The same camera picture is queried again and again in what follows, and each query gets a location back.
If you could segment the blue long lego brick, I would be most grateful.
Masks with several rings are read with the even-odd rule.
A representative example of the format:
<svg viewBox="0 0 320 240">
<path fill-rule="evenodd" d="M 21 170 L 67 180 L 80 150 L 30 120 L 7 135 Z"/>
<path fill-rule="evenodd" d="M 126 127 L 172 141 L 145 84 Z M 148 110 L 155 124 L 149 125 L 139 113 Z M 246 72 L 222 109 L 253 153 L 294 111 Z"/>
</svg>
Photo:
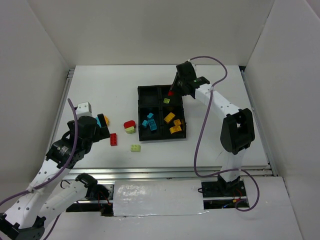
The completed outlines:
<svg viewBox="0 0 320 240">
<path fill-rule="evenodd" d="M 101 122 L 100 122 L 99 118 L 98 118 L 98 117 L 96 117 L 95 119 L 96 119 L 96 121 L 97 121 L 98 126 L 101 128 L 101 127 L 102 127 L 102 125 L 101 125 Z"/>
</svg>

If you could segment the red curved lego brick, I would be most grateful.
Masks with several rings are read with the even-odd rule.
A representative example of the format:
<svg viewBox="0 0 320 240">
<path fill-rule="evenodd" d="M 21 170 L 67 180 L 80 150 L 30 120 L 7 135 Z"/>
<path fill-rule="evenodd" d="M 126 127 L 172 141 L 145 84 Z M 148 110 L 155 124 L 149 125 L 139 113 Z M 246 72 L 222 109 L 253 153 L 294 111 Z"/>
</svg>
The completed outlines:
<svg viewBox="0 0 320 240">
<path fill-rule="evenodd" d="M 168 96 L 169 96 L 169 97 L 173 96 L 174 94 L 175 94 L 175 93 L 174 93 L 173 91 L 169 91 L 169 92 L 168 92 Z"/>
</svg>

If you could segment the small green lego brick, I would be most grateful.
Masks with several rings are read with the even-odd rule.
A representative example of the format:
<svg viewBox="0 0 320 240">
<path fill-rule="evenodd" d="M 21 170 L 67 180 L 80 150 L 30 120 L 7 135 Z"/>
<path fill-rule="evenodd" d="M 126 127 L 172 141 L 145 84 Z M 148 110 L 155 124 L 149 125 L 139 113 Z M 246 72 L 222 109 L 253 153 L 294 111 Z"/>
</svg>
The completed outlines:
<svg viewBox="0 0 320 240">
<path fill-rule="evenodd" d="M 169 98 L 164 98 L 163 102 L 164 102 L 165 104 L 169 104 L 169 103 L 170 103 L 170 99 L 169 99 Z"/>
</svg>

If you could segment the yellow long lego brick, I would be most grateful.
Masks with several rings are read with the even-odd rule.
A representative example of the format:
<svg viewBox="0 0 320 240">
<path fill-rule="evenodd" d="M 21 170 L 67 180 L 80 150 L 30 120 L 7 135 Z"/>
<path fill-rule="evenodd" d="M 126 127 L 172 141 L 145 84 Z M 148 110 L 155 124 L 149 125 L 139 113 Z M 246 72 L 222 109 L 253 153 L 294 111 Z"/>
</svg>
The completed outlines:
<svg viewBox="0 0 320 240">
<path fill-rule="evenodd" d="M 175 118 L 175 114 L 170 112 L 165 118 L 164 118 L 164 122 L 166 124 L 169 124 L 174 118 Z"/>
</svg>

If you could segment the small yellow lego brick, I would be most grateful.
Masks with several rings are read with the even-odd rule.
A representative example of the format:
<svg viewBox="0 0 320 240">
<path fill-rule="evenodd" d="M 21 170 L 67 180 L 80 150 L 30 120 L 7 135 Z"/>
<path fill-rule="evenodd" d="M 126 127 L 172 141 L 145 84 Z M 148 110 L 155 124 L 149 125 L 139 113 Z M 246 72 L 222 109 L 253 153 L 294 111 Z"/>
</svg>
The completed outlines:
<svg viewBox="0 0 320 240">
<path fill-rule="evenodd" d="M 182 124 L 179 119 L 174 120 L 173 123 L 175 126 L 180 126 Z"/>
</svg>

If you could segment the yellow rounded lego brick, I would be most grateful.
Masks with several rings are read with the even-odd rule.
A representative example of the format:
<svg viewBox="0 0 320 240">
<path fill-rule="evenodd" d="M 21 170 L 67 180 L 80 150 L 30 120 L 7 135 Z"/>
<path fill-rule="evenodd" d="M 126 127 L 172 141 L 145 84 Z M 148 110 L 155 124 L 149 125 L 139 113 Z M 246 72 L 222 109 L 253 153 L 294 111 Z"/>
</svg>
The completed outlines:
<svg viewBox="0 0 320 240">
<path fill-rule="evenodd" d="M 175 126 L 171 127 L 171 128 L 169 129 L 169 131 L 170 131 L 171 134 L 175 134 L 175 133 L 181 132 L 181 131 L 182 131 L 182 128 L 181 128 L 180 125 L 175 125 Z"/>
</svg>

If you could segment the cyan rounded lego piece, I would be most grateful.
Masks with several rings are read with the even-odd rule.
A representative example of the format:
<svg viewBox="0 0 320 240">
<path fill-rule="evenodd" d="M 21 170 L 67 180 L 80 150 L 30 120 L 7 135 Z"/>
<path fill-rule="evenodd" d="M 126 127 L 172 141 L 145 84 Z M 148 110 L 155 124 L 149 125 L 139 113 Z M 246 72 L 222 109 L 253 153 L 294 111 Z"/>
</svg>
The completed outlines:
<svg viewBox="0 0 320 240">
<path fill-rule="evenodd" d="M 152 132 L 157 130 L 157 124 L 153 118 L 148 120 L 148 126 Z"/>
</svg>

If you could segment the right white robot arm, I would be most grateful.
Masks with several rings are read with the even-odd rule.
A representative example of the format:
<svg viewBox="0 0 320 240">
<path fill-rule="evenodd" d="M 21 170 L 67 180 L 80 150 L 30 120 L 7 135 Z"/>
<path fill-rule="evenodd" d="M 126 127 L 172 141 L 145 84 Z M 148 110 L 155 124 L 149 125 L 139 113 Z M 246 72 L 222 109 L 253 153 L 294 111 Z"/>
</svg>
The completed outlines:
<svg viewBox="0 0 320 240">
<path fill-rule="evenodd" d="M 230 191 L 239 184 L 244 155 L 255 140 L 251 110 L 239 108 L 215 90 L 215 86 L 227 76 L 228 72 L 225 71 L 221 79 L 210 83 L 205 77 L 198 77 L 193 64 L 185 61 L 176 66 L 176 74 L 170 87 L 170 91 L 182 96 L 190 95 L 207 107 L 193 157 L 193 170 L 198 177 L 202 176 L 197 169 L 198 154 L 209 114 L 213 112 L 221 121 L 219 139 L 227 153 L 220 172 L 215 174 L 217 188 L 221 193 Z"/>
</svg>

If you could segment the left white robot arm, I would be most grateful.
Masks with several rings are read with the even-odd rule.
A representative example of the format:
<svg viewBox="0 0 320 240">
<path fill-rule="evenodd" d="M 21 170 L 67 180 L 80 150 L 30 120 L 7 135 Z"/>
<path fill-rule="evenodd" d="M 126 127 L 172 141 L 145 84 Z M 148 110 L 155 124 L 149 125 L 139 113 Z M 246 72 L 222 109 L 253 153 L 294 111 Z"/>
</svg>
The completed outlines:
<svg viewBox="0 0 320 240">
<path fill-rule="evenodd" d="M 49 223 L 78 200 L 109 199 L 110 191 L 87 173 L 79 174 L 61 193 L 51 197 L 56 186 L 90 152 L 93 143 L 110 137 L 102 113 L 96 118 L 81 116 L 67 126 L 69 130 L 51 145 L 28 188 L 16 194 L 16 202 L 0 215 L 0 231 L 12 240 L 39 240 Z"/>
</svg>

